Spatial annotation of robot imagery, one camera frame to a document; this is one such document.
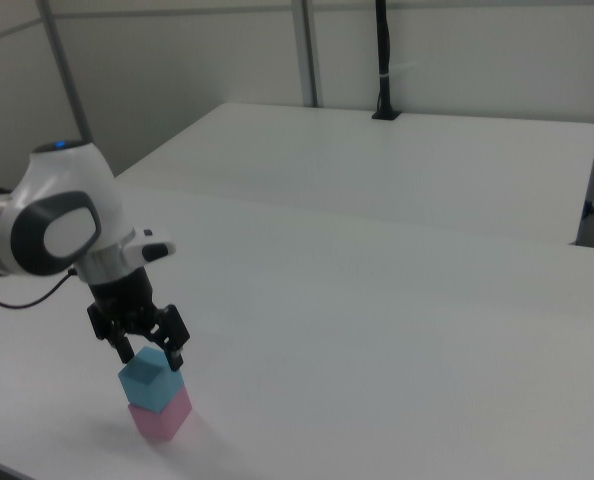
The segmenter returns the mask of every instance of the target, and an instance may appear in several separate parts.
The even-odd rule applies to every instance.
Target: pink cube
[[[137,430],[145,437],[171,440],[186,417],[192,410],[186,387],[181,387],[179,392],[164,407],[160,413],[151,412],[135,405],[128,405]]]

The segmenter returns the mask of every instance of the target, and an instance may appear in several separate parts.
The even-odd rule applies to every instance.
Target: white table
[[[593,159],[588,124],[226,104],[120,178],[567,244]]]
[[[0,463],[46,480],[594,479],[594,250],[125,194],[178,243],[149,273],[193,335],[195,411],[171,443],[139,436],[71,280],[0,309]]]

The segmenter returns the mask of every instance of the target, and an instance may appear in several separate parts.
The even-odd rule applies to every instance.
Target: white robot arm
[[[190,337],[174,305],[157,309],[144,265],[172,255],[165,231],[135,229],[115,178],[92,144],[60,141],[31,154],[12,192],[0,189],[0,276],[53,275],[71,265],[95,298],[88,314],[97,338],[127,363],[126,334],[157,343],[179,369]]]

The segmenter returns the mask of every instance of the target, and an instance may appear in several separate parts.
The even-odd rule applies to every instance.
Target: blue cube
[[[128,401],[138,407],[160,413],[184,386],[181,372],[173,372],[161,350],[144,347],[128,362],[119,380]]]

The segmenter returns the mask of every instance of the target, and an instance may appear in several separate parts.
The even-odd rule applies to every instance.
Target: cube
[[[128,362],[119,380],[131,404],[154,413],[160,413],[184,386],[181,372],[170,369],[164,352],[150,347]]]
[[[155,413],[135,405],[128,405],[137,430],[145,437],[171,440],[192,410],[188,392],[182,387],[160,412]]]

